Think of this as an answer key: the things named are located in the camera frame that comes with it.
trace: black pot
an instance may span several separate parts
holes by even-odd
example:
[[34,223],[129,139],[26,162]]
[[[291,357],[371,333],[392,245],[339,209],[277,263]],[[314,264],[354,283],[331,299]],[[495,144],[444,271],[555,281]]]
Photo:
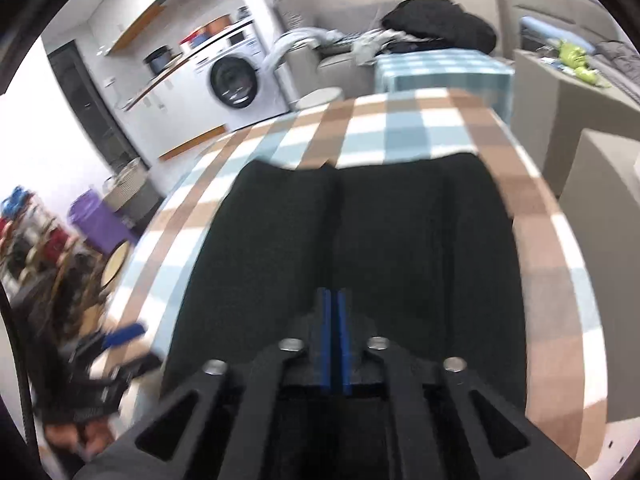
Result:
[[164,67],[174,58],[174,53],[171,49],[163,45],[160,48],[154,50],[151,54],[145,57],[145,63],[155,76],[160,75]]

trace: purple bin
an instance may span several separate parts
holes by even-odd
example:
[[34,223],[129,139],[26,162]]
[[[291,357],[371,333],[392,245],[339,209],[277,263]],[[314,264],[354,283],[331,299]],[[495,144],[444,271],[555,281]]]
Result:
[[93,189],[76,198],[67,217],[103,254],[111,254],[124,240],[138,241]]

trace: white washing machine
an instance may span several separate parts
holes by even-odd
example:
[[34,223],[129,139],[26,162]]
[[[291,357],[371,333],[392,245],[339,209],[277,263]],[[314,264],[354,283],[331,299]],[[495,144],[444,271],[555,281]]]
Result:
[[251,23],[206,46],[189,61],[200,95],[194,99],[230,132],[289,111]]

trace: checkered tablecloth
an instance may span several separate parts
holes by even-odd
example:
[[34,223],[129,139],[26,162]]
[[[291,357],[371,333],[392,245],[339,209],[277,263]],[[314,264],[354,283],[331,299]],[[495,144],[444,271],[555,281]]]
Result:
[[[111,351],[94,372],[148,348],[166,356],[211,220],[253,158],[288,168],[327,161],[340,168],[455,152],[484,160],[513,216],[526,311],[526,414],[581,465],[595,462],[604,438],[607,367],[580,249],[525,150],[494,111],[461,90],[334,102],[256,124],[212,145],[156,214],[110,304],[111,323],[138,320],[148,327],[146,335]],[[124,422],[135,420],[156,395],[157,381],[137,381],[121,405]]]
[[376,57],[376,92],[461,88],[484,99],[509,124],[513,74],[513,68],[477,50],[383,54]]

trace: silver screw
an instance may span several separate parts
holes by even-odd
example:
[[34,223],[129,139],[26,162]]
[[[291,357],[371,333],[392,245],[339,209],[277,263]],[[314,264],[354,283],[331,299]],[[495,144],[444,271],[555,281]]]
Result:
[[367,341],[367,346],[372,350],[386,350],[389,348],[389,339],[386,337],[375,336]]
[[305,347],[302,339],[287,337],[280,342],[280,350],[285,352],[300,352]]
[[444,369],[447,372],[461,372],[466,368],[466,361],[462,357],[447,357],[444,359]]
[[204,363],[202,371],[209,375],[224,375],[227,368],[229,368],[229,366],[224,361],[212,359]]

